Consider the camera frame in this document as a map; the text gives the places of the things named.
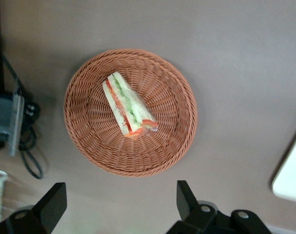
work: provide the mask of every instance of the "sandwich half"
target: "sandwich half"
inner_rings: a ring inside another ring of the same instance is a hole
[[[126,137],[137,139],[148,129],[153,131],[158,129],[156,119],[119,72],[112,73],[102,83],[102,87],[118,125]]]

